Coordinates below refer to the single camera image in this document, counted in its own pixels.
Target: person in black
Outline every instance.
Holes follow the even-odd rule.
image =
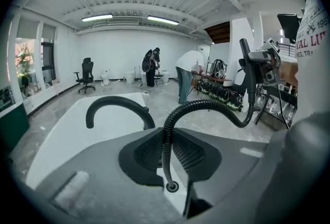
[[[146,84],[148,87],[155,86],[155,72],[156,72],[156,69],[158,69],[160,67],[159,54],[160,54],[160,49],[158,47],[156,47],[153,50],[154,59],[151,60],[150,70],[146,73]]]

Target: ceiling light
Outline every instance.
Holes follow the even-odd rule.
[[[150,16],[150,15],[148,16],[148,20],[159,21],[159,22],[174,24],[174,25],[179,24],[179,22],[176,22],[176,21],[171,21],[171,20],[167,20],[167,19],[155,17],[155,16]]]
[[[89,21],[95,21],[95,20],[101,20],[101,19],[109,19],[109,18],[112,18],[112,14],[96,15],[96,16],[82,18],[81,20],[83,22],[89,22]]]

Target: white t-shirt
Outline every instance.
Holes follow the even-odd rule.
[[[298,109],[293,123],[330,111],[330,20],[320,0],[307,0],[296,39]]]
[[[182,57],[180,57],[176,61],[175,66],[180,67],[186,71],[197,71],[196,67],[199,65],[204,66],[204,57],[200,52],[192,50],[186,52]]]

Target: pipe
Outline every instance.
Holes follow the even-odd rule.
[[[221,104],[214,100],[195,100],[187,102],[177,107],[168,116],[164,123],[164,138],[163,138],[163,153],[162,153],[162,165],[164,175],[169,184],[170,189],[175,189],[175,184],[172,180],[170,171],[171,161],[171,149],[173,144],[173,128],[176,122],[186,115],[187,113],[197,110],[214,110],[225,115],[234,125],[239,128],[244,128],[249,124],[253,114],[253,104],[249,104],[249,110],[244,121],[240,121],[237,116],[224,104]]]
[[[91,129],[94,127],[94,116],[99,108],[107,105],[116,105],[127,108],[136,114],[143,120],[146,129],[155,128],[155,123],[151,115],[146,111],[144,107],[135,101],[119,97],[119,96],[107,96],[103,98],[99,98],[89,106],[86,113],[86,127]]]

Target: floor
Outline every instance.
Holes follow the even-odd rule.
[[[177,82],[170,80],[166,84],[160,84],[153,88],[145,87],[145,85],[140,88],[140,84],[141,81],[136,81],[133,84],[119,81],[102,87],[100,83],[96,82],[96,91],[89,89],[86,94],[78,94],[79,87],[74,87],[33,114],[30,118],[29,130],[10,154],[13,160],[13,170],[18,178],[25,181],[32,161],[44,139],[65,112],[82,97],[141,92],[156,127],[162,127],[169,113],[178,107]],[[193,91],[189,95],[188,100],[192,101],[196,99],[209,99],[209,96],[202,93],[197,95],[197,92]],[[237,115],[243,120],[246,113],[237,112]],[[185,115],[177,122],[176,127],[188,128],[231,139],[255,142],[268,142],[275,130],[262,121],[258,125],[250,122],[245,128],[239,129],[220,113],[207,110]]]

